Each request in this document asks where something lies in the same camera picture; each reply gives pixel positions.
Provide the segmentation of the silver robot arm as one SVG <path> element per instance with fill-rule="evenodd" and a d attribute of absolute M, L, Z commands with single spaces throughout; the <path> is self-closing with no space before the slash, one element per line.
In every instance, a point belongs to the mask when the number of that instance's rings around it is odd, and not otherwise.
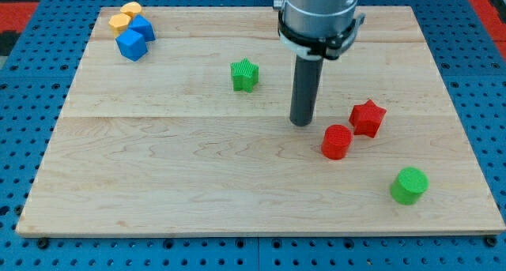
<path fill-rule="evenodd" d="M 357 38 L 365 15 L 358 0 L 274 0 L 280 41 L 308 61 L 336 60 Z"/>

